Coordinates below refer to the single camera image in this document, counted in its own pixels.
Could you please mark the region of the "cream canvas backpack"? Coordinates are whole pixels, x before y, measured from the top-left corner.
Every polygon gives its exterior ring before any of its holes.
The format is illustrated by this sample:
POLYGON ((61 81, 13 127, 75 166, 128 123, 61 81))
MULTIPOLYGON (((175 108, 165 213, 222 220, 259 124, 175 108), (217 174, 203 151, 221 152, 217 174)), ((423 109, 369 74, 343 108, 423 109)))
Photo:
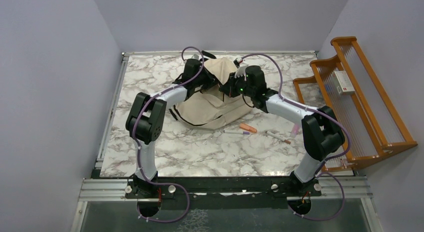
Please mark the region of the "cream canvas backpack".
POLYGON ((185 127, 199 130, 220 129, 252 111, 242 96, 229 97, 219 88, 229 81, 230 73, 238 68, 227 57, 210 58, 205 61, 204 68, 217 79, 217 84, 203 89, 200 85, 186 101, 173 105, 169 112, 185 127))

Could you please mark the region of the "orange highlighter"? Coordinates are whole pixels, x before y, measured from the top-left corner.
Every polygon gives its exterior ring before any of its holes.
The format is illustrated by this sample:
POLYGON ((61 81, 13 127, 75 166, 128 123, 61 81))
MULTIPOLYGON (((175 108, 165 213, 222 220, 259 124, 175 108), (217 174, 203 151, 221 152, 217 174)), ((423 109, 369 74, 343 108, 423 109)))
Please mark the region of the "orange highlighter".
POLYGON ((255 134, 255 133, 258 132, 258 130, 256 128, 254 128, 254 127, 252 127, 252 126, 250 126, 248 124, 245 124, 245 123, 241 123, 239 125, 239 128, 242 129, 242 130, 244 130, 244 131, 247 131, 249 133, 253 133, 253 134, 255 134))

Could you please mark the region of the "purple capped marker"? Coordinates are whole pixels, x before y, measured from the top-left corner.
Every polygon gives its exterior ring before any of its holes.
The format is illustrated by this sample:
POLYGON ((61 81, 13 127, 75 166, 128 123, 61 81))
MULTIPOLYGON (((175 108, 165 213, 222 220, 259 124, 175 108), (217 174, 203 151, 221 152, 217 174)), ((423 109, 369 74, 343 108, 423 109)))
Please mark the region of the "purple capped marker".
POLYGON ((226 134, 235 134, 235 135, 250 135, 251 133, 249 131, 245 130, 223 130, 226 134))

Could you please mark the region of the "brown white marker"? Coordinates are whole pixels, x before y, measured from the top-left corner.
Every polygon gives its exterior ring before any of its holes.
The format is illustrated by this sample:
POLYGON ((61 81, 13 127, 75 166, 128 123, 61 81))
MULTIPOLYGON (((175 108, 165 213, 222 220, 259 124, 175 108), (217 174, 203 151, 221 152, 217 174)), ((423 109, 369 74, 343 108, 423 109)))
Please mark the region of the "brown white marker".
POLYGON ((277 134, 275 134, 275 133, 273 133, 271 131, 267 131, 266 134, 269 135, 269 136, 271 136, 271 137, 273 137, 273 138, 275 138, 275 139, 277 139, 277 140, 279 140, 279 141, 282 141, 282 142, 284 142, 284 143, 286 143, 288 145, 291 144, 291 142, 289 140, 287 140, 285 138, 282 138, 281 136, 279 136, 279 135, 277 135, 277 134))

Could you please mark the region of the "pink highlighter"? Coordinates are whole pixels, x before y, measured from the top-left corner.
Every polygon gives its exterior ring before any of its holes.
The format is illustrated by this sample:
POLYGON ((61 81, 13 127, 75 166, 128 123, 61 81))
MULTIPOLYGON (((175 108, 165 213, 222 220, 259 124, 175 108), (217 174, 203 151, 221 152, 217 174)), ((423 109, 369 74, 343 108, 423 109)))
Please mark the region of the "pink highlighter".
POLYGON ((300 130, 300 126, 298 124, 295 124, 292 127, 292 130, 290 132, 290 137, 295 138, 298 135, 299 130, 300 130))

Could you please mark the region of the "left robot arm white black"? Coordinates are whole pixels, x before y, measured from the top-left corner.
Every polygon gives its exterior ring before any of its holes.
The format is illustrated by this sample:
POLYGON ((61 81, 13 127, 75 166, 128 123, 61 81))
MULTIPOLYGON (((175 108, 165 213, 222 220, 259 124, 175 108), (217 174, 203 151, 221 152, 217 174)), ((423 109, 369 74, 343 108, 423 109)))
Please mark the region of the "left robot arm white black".
POLYGON ((152 197, 157 187, 155 165, 155 143, 159 138, 168 109, 188 100, 197 88, 211 84, 214 80, 205 68, 205 60, 190 58, 185 62, 183 73, 170 87, 155 94, 140 92, 136 95, 125 127, 136 144, 136 172, 134 183, 144 197, 152 197))

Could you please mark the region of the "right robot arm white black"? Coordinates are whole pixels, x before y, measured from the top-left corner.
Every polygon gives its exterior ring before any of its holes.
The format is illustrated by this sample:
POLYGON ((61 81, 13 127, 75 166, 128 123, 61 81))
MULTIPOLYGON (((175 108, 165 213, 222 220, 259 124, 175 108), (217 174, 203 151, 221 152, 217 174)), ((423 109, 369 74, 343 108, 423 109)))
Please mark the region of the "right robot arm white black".
POLYGON ((244 75, 231 72, 228 79, 220 85, 220 92, 230 98, 248 97, 256 109, 277 115, 301 127, 306 153, 300 164, 290 173, 287 186, 292 194, 300 196, 308 190, 328 155, 345 143, 343 128, 329 106, 307 106, 284 98, 278 91, 269 88, 259 66, 243 66, 240 70, 244 75))

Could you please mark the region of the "small white box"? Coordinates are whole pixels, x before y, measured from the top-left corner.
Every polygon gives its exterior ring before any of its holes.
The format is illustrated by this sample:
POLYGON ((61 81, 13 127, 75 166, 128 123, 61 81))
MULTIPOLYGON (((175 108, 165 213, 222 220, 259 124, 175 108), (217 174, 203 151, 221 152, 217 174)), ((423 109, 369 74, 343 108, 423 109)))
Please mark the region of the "small white box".
POLYGON ((339 95, 350 95, 355 93, 353 84, 345 70, 333 71, 331 77, 339 95))

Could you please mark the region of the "wooden shelf rack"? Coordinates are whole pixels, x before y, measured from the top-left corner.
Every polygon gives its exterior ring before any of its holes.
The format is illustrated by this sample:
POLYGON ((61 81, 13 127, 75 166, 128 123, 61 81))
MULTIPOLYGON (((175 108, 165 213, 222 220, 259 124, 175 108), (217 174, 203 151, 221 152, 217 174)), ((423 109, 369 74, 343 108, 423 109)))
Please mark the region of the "wooden shelf rack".
POLYGON ((293 85, 301 103, 301 85, 317 85, 324 103, 331 107, 348 130, 347 154, 326 162, 322 171, 360 170, 418 145, 392 103, 381 81, 354 36, 331 40, 336 55, 310 62, 313 75, 295 78, 293 85), (339 95, 333 71, 346 71, 353 94, 339 95))

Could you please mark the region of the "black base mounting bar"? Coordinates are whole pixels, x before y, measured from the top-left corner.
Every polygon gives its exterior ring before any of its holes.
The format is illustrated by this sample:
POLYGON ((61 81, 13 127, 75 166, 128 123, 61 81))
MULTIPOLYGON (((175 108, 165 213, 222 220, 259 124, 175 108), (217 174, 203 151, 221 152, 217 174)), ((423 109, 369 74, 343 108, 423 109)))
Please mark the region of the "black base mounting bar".
POLYGON ((149 184, 136 176, 88 179, 81 198, 99 201, 131 201, 141 207, 163 210, 191 209, 286 209, 295 201, 321 196, 321 185, 313 179, 296 185, 289 176, 160 176, 149 184))

